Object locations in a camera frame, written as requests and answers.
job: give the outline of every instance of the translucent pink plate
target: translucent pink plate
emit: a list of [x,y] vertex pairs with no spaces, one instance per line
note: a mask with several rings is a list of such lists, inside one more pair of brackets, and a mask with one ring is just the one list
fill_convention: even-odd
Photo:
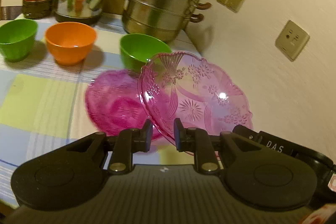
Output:
[[[108,136],[128,128],[142,128],[148,118],[139,99],[138,77],[129,70],[109,70],[88,86],[87,112],[99,130]],[[160,136],[157,130],[153,131],[153,139]]]
[[242,124],[252,129],[246,96],[220,67],[188,52],[161,53],[142,67],[140,99],[157,130],[174,142],[173,121],[211,135]]

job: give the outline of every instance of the power socket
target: power socket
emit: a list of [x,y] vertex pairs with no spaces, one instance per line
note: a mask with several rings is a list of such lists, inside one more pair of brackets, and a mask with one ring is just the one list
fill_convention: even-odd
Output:
[[294,61],[309,38],[308,33],[289,20],[275,41],[275,45],[289,60]]

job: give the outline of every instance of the brown handle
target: brown handle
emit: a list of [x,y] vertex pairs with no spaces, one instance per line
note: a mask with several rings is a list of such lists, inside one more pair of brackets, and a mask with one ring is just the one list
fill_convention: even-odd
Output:
[[204,19],[204,16],[202,14],[198,14],[198,15],[192,14],[190,17],[190,22],[198,23],[198,22],[201,22],[203,19]]
[[199,4],[197,5],[197,8],[196,8],[196,9],[198,9],[198,10],[207,10],[207,9],[209,9],[211,6],[212,6],[212,4],[209,3],[209,2],[207,2],[207,3],[199,3]]

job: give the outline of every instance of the screw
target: screw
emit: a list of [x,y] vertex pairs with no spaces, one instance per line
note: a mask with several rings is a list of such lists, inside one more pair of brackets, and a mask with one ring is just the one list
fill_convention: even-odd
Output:
[[126,169],[126,165],[124,165],[121,162],[115,162],[115,163],[111,164],[109,168],[110,168],[111,171],[121,172],[121,171]]
[[202,164],[202,169],[207,172],[213,172],[218,169],[218,165],[213,162],[206,162],[205,164]]

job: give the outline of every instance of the plaid tablecloth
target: plaid tablecloth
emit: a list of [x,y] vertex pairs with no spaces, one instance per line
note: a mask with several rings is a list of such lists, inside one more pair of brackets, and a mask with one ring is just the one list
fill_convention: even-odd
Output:
[[[0,56],[0,200],[17,207],[10,179],[22,163],[98,131],[87,116],[84,93],[101,72],[121,69],[119,39],[125,34],[119,16],[105,15],[97,23],[93,51],[77,66],[60,67],[48,53],[44,32],[53,18],[37,20],[39,28],[31,54],[18,63]],[[170,43],[173,50],[199,56],[181,31]],[[149,153],[136,153],[134,163],[182,164],[193,157],[178,153],[164,138]]]

